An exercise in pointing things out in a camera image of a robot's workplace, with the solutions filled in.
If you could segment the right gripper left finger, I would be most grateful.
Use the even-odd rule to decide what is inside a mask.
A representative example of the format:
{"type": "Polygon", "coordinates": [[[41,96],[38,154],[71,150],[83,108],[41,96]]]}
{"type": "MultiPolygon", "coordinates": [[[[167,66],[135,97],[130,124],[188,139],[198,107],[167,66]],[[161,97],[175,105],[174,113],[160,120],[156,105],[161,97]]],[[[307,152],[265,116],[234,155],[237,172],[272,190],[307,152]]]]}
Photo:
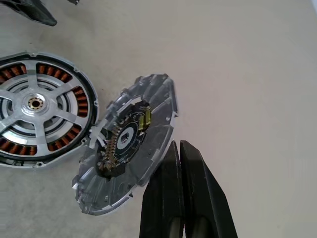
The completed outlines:
{"type": "Polygon", "coordinates": [[[173,141],[143,194],[139,237],[181,238],[183,229],[181,165],[173,141]]]}

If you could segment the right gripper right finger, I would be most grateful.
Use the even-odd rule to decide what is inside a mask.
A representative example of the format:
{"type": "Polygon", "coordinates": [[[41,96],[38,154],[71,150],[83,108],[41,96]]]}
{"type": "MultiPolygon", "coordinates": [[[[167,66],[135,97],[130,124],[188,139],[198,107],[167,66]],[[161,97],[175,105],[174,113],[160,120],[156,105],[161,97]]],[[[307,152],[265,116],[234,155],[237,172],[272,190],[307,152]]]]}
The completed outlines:
{"type": "Polygon", "coordinates": [[[226,196],[200,151],[180,142],[180,162],[188,238],[236,238],[237,232],[226,196]]]}

